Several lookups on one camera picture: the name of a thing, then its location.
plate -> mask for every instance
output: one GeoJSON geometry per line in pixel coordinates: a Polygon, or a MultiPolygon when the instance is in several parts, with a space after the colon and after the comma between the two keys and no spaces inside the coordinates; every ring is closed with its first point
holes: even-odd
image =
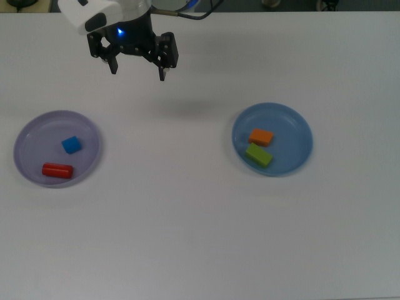
{"type": "Polygon", "coordinates": [[[300,168],[313,149],[313,134],[306,120],[295,110],[278,103],[260,103],[244,110],[232,129],[232,143],[239,157],[254,171],[267,176],[283,176],[300,168]],[[272,131],[268,147],[273,155],[266,168],[245,156],[254,128],[272,131]]]}
{"type": "Polygon", "coordinates": [[[82,181],[96,166],[101,139],[97,127],[87,117],[73,111],[51,111],[29,122],[14,145],[14,163],[29,181],[47,188],[64,188],[82,181]],[[67,154],[61,142],[77,136],[82,149],[67,154]],[[72,165],[71,179],[42,175],[44,163],[72,165]]]}

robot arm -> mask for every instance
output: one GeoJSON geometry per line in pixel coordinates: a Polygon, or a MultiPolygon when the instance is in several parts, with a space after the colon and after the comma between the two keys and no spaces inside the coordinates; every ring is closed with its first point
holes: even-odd
{"type": "MultiPolygon", "coordinates": [[[[184,0],[186,4],[193,5],[198,1],[184,0]]],[[[173,33],[155,35],[151,13],[204,19],[223,1],[219,0],[201,17],[156,9],[152,7],[151,0],[59,0],[58,4],[78,33],[87,35],[91,56],[108,63],[113,74],[118,70],[116,56],[123,53],[142,56],[155,64],[159,69],[160,80],[164,81],[166,71],[176,68],[178,48],[173,33]],[[103,38],[109,42],[109,46],[103,46],[103,38]]]]}

red cylinder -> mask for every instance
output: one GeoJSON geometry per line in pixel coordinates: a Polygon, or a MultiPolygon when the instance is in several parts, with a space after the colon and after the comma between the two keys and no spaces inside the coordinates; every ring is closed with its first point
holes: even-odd
{"type": "Polygon", "coordinates": [[[47,162],[43,164],[42,174],[49,177],[70,179],[73,175],[74,168],[67,164],[53,164],[47,162]]]}

cable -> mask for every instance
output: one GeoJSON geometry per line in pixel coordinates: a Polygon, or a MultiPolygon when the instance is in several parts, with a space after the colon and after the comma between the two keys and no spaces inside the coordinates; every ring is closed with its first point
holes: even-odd
{"type": "Polygon", "coordinates": [[[219,0],[217,4],[215,4],[214,6],[211,6],[211,9],[206,12],[205,14],[203,14],[202,16],[191,16],[190,14],[183,14],[181,12],[176,12],[176,11],[165,11],[163,9],[156,9],[153,8],[151,9],[151,13],[152,14],[161,14],[163,16],[173,16],[173,17],[181,17],[181,18],[186,18],[186,19],[190,19],[190,20],[203,20],[206,19],[213,11],[215,11],[218,6],[220,6],[222,3],[224,2],[224,0],[219,0]]]}
{"type": "Polygon", "coordinates": [[[197,16],[191,16],[190,14],[183,14],[181,12],[179,12],[177,14],[177,16],[178,17],[182,17],[182,18],[186,18],[186,19],[190,19],[190,20],[203,20],[203,19],[206,19],[213,11],[215,11],[218,8],[218,6],[220,6],[223,2],[224,2],[224,0],[219,0],[218,3],[215,4],[215,6],[213,6],[208,12],[206,12],[202,16],[198,16],[198,17],[197,16]]]}

orange block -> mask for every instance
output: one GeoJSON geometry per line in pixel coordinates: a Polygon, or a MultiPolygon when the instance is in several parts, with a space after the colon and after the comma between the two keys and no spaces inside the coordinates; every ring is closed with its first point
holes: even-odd
{"type": "Polygon", "coordinates": [[[274,133],[262,129],[255,128],[249,137],[249,143],[254,143],[257,146],[267,147],[273,138],[274,133]]]}

